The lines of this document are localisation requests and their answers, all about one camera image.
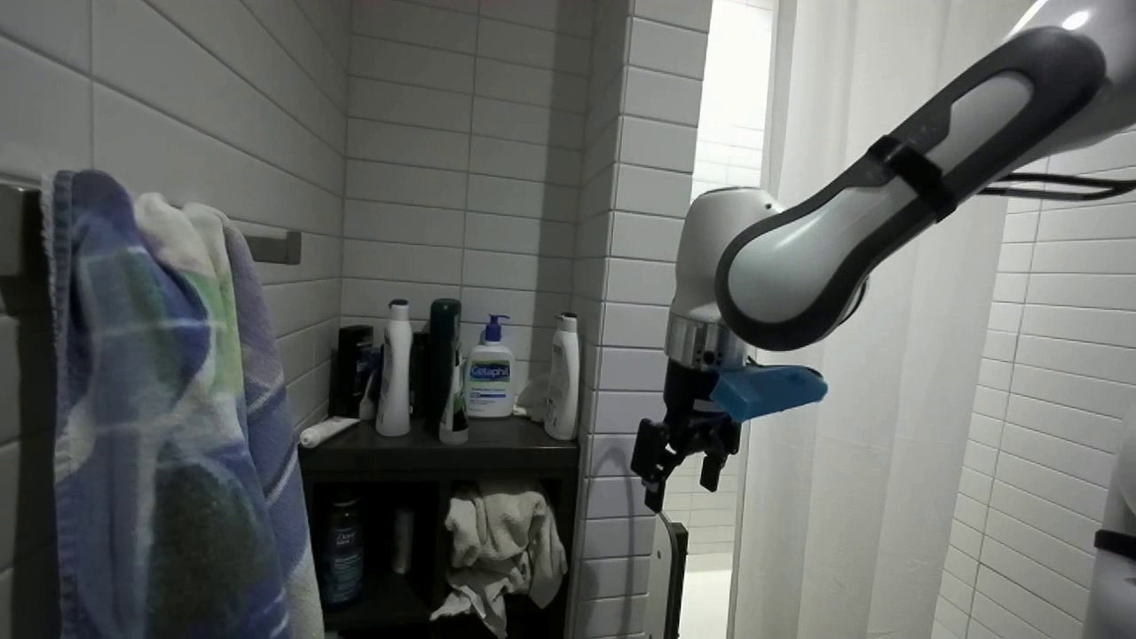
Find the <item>robotic arm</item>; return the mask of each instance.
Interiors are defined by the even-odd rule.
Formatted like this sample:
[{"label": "robotic arm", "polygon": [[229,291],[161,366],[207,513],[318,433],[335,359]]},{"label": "robotic arm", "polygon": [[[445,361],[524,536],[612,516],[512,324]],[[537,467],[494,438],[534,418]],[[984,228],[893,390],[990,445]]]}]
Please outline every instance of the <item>robotic arm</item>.
[{"label": "robotic arm", "polygon": [[1039,0],[999,48],[805,201],[782,210],[754,189],[700,196],[675,265],[666,416],[641,422],[632,458],[648,506],[662,507],[667,476],[690,455],[704,454],[701,484],[715,490],[741,422],[824,397],[819,373],[747,363],[746,345],[793,350],[822,340],[855,312],[872,268],[959,202],[1021,194],[989,188],[1000,180],[1112,186],[1029,193],[1060,199],[1136,189],[1011,174],[1133,123],[1136,1]]}]

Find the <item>black strap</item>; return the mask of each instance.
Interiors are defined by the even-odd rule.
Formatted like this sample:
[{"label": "black strap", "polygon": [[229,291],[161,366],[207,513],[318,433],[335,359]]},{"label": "black strap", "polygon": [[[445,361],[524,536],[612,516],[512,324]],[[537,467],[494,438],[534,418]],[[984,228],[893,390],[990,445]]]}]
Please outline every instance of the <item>black strap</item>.
[{"label": "black strap", "polygon": [[1136,562],[1136,537],[1112,530],[1096,531],[1094,546]]},{"label": "black strap", "polygon": [[935,210],[936,221],[954,213],[959,199],[943,184],[943,169],[927,159],[927,156],[903,143],[902,140],[884,135],[871,147],[868,155],[879,160],[914,189],[919,199]]}]

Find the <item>dark green bottle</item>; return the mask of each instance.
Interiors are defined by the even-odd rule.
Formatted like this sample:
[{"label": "dark green bottle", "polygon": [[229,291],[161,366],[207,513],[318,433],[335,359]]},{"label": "dark green bottle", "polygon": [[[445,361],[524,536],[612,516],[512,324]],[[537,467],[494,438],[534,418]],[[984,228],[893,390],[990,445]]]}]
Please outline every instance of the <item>dark green bottle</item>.
[{"label": "dark green bottle", "polygon": [[461,334],[461,302],[435,299],[429,305],[429,342],[426,347],[426,422],[436,426],[453,381],[453,357]]}]

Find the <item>bottle cap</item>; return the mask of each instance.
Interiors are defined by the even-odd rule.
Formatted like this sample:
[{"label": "bottle cap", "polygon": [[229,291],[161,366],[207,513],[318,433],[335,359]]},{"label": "bottle cap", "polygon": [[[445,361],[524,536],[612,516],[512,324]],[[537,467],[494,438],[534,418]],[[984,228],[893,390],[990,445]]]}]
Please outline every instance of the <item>bottle cap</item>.
[{"label": "bottle cap", "polygon": [[391,320],[410,320],[410,302],[404,299],[391,300]]},{"label": "bottle cap", "polygon": [[566,333],[576,332],[576,314],[575,313],[561,313],[560,314],[560,330]]},{"label": "bottle cap", "polygon": [[509,320],[508,315],[490,315],[490,323],[485,325],[485,341],[486,342],[499,342],[501,341],[501,324],[498,324],[498,320],[504,317]]}]

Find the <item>towel bar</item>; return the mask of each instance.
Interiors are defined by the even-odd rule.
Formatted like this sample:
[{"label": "towel bar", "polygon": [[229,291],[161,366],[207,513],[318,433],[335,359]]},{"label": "towel bar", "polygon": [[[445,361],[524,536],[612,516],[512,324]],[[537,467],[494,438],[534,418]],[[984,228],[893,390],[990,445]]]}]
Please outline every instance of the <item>towel bar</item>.
[{"label": "towel bar", "polygon": [[[39,247],[40,190],[0,184],[0,277],[25,274],[28,247]],[[245,235],[252,259],[270,264],[300,264],[303,234],[286,231],[283,238]]]}]

